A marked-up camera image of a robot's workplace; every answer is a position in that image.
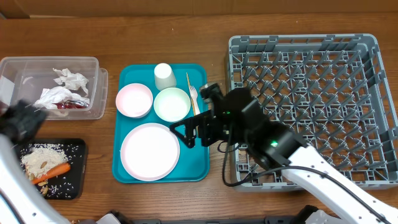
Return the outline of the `pink bowl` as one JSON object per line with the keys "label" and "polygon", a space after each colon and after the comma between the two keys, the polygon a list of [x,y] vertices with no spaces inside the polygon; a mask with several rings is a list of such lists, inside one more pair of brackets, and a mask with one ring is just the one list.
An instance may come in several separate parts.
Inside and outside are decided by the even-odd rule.
{"label": "pink bowl", "polygon": [[143,84],[132,83],[122,87],[116,95],[118,111],[130,118],[142,118],[152,108],[153,94]]}

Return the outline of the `red snack wrapper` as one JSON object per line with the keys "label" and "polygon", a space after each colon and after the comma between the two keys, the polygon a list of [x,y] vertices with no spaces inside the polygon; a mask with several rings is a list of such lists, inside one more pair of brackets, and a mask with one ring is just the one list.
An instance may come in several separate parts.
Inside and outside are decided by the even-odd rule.
{"label": "red snack wrapper", "polygon": [[68,100],[63,103],[56,103],[55,105],[58,109],[83,109],[89,106],[89,104],[84,101],[75,100]]}

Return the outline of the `orange carrot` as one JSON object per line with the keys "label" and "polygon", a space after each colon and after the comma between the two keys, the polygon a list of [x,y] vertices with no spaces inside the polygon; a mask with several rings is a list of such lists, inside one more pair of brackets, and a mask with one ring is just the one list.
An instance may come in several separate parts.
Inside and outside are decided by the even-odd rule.
{"label": "orange carrot", "polygon": [[47,179],[51,179],[53,177],[56,177],[58,175],[62,175],[66,172],[68,172],[71,169],[69,163],[63,163],[55,166],[54,168],[50,169],[46,174],[41,175],[38,178],[35,178],[31,181],[32,184],[38,184],[40,182],[43,182]]}

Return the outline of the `white napkin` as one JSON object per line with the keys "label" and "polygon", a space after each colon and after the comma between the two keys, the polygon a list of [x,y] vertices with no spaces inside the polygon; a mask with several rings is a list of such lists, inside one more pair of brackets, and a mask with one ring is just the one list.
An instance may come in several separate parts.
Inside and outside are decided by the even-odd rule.
{"label": "white napkin", "polygon": [[90,105],[87,88],[89,80],[84,75],[72,73],[67,68],[62,70],[54,68],[53,71],[58,75],[58,78],[54,79],[57,86],[51,89],[44,88],[40,98],[34,103],[35,107],[62,110],[58,109],[55,104],[68,100],[84,101]]}

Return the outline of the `rice and food scraps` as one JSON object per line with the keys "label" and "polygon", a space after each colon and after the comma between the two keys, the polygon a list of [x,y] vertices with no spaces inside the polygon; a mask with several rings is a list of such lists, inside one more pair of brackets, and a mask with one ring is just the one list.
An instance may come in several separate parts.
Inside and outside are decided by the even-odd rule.
{"label": "rice and food scraps", "polygon": [[81,144],[35,143],[19,152],[20,165],[30,181],[59,164],[70,164],[68,172],[34,184],[47,200],[72,200],[80,196],[83,156],[84,146]]}

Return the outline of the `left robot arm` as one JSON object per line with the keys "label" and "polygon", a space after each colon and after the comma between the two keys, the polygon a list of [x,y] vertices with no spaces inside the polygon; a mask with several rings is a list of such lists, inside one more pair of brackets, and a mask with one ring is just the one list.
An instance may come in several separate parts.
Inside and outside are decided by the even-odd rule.
{"label": "left robot arm", "polygon": [[68,223],[31,184],[16,151],[32,140],[46,112],[21,100],[1,115],[1,223]]}

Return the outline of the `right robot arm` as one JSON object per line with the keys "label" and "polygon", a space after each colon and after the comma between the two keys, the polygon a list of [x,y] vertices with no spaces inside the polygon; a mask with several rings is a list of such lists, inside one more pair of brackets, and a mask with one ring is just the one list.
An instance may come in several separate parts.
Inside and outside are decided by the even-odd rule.
{"label": "right robot arm", "polygon": [[216,83],[200,89],[211,109],[170,125],[170,130],[192,148],[200,138],[202,146],[217,141],[233,146],[245,144],[248,154],[264,170],[257,174],[280,173],[310,192],[335,213],[326,214],[306,206],[292,223],[397,223],[397,209],[365,192],[286,125],[271,121],[248,88],[238,88],[226,95]]}

